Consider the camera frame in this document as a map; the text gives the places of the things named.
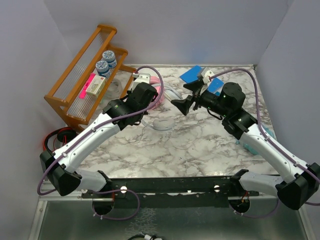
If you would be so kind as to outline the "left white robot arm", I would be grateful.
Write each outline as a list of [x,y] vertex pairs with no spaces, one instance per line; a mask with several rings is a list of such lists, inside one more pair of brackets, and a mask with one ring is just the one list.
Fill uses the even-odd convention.
[[43,151],[39,156],[41,167],[54,190],[66,196],[75,190],[88,189],[106,197],[111,190],[107,176],[102,171],[80,171],[79,166],[104,141],[140,122],[157,96],[153,86],[138,83],[127,96],[109,101],[97,118],[70,142],[53,152]]

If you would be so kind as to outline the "white headphones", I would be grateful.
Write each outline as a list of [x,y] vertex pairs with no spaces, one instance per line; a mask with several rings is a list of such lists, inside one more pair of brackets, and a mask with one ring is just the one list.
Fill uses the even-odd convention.
[[[168,101],[182,100],[182,95],[173,87],[165,84],[163,94],[153,109],[159,107],[165,99]],[[168,147],[170,146],[178,150],[187,150],[203,133],[201,125],[196,123],[179,123],[173,116],[154,118],[150,123],[142,120],[141,123],[145,128],[164,134],[168,141]]]

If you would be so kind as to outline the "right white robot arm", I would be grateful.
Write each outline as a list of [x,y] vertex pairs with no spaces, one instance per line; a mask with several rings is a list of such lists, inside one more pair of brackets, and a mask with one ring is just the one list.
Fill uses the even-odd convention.
[[203,107],[222,119],[224,129],[243,144],[255,149],[277,172],[278,177],[241,170],[231,179],[229,189],[240,196],[246,191],[256,191],[278,197],[292,210],[299,210],[316,193],[320,186],[320,166],[308,164],[285,149],[259,125],[258,120],[243,109],[246,98],[239,84],[228,82],[220,95],[204,90],[202,81],[184,84],[192,95],[175,99],[171,103],[183,115],[190,108]]

